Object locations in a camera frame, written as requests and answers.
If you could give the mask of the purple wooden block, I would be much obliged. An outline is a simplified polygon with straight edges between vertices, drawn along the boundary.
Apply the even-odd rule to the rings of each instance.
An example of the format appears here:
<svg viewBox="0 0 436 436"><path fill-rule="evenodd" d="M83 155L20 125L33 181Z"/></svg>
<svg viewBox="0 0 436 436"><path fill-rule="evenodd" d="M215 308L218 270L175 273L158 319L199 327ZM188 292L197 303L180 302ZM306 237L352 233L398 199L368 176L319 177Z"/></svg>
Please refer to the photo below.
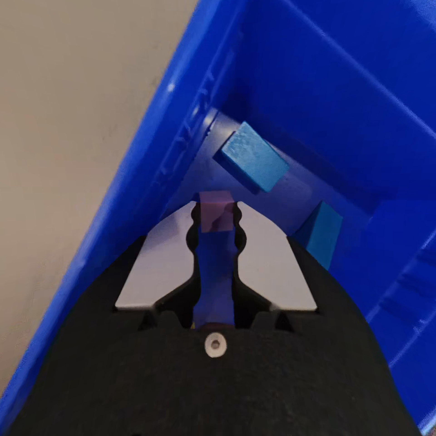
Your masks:
<svg viewBox="0 0 436 436"><path fill-rule="evenodd" d="M231 232L234 228L234 199L229 191L199 193L201 232Z"/></svg>

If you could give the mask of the blue plastic bin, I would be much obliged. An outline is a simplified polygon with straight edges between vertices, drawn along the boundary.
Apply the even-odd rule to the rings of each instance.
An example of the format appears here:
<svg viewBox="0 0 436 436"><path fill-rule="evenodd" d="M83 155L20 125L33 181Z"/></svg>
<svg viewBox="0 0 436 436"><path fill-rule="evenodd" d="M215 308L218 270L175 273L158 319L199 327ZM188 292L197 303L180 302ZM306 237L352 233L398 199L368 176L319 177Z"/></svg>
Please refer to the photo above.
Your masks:
<svg viewBox="0 0 436 436"><path fill-rule="evenodd" d="M213 158L244 121L290 166L269 193ZM235 225L201 221L193 315L117 310L150 230L221 190L285 232L317 310L235 304ZM343 217L329 270L292 237L321 201ZM200 1L2 395L1 435L423 433L435 25L410 1Z"/></svg>

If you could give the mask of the grey desk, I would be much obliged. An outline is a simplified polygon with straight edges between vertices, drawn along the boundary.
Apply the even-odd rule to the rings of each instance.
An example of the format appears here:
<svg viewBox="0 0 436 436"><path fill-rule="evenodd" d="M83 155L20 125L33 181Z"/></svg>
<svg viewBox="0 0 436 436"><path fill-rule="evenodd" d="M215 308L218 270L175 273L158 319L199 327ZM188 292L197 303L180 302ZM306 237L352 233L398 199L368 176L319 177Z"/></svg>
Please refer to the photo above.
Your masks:
<svg viewBox="0 0 436 436"><path fill-rule="evenodd" d="M0 2L1 394L196 3Z"/></svg>

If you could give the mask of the blue triangular wooden block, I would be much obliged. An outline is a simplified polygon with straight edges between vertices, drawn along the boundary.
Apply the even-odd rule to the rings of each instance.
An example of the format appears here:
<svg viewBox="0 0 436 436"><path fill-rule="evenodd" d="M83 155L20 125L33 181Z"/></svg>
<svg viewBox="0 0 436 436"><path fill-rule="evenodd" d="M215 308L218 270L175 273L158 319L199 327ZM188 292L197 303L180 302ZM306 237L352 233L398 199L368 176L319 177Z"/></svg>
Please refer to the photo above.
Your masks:
<svg viewBox="0 0 436 436"><path fill-rule="evenodd" d="M329 270L342 222L343 217L321 201L292 237Z"/></svg>

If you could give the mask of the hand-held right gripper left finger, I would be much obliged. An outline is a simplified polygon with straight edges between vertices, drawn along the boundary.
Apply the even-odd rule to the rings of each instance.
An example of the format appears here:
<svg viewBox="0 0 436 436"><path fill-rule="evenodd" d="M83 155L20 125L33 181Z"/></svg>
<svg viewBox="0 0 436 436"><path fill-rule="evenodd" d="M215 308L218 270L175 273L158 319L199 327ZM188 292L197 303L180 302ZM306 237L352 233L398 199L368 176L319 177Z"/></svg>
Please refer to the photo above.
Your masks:
<svg viewBox="0 0 436 436"><path fill-rule="evenodd" d="M193 315L201 294L199 224L199 203L190 201L150 230L117 298L117 310Z"/></svg>

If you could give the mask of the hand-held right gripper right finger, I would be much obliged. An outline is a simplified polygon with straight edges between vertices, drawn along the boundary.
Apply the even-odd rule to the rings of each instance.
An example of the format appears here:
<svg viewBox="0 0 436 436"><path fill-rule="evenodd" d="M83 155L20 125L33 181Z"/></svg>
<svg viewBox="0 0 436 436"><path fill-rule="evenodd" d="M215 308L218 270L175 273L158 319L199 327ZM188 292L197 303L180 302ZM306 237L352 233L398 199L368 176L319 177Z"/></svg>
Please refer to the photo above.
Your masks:
<svg viewBox="0 0 436 436"><path fill-rule="evenodd" d="M314 312L317 303L285 232L268 217L238 201L234 204L233 297L257 311Z"/></svg>

